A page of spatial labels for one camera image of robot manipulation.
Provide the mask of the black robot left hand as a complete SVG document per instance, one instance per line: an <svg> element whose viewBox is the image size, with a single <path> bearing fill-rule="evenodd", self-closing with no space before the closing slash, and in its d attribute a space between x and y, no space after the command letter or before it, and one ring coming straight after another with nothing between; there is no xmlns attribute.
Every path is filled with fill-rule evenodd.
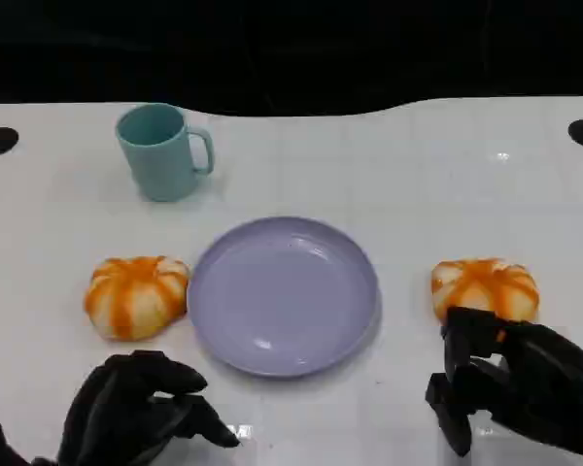
<svg viewBox="0 0 583 466"><path fill-rule="evenodd" d="M235 448L236 435L200 394L205 378L156 350L115 354L96 367L64 421L60 465L149 465L175 439Z"/></svg>

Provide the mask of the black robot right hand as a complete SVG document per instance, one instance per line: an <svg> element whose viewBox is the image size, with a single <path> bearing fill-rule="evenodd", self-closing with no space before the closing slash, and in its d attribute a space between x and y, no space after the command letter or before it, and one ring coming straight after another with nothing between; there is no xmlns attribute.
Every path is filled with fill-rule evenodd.
<svg viewBox="0 0 583 466"><path fill-rule="evenodd" d="M583 455L583 349L556 331L487 311L451 307L441 326L444 370L426 401L459 457L479 411L529 440Z"/></svg>

